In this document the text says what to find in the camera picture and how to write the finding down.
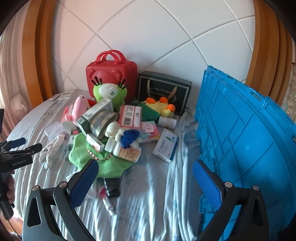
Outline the person's left hand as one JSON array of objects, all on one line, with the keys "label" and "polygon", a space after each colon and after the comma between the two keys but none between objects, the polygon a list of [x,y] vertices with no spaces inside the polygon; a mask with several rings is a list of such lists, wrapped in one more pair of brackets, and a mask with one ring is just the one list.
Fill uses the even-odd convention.
[{"label": "person's left hand", "polygon": [[6,193],[6,196],[8,198],[8,202],[12,204],[15,200],[15,180],[12,176],[10,176],[8,180],[8,191]]}]

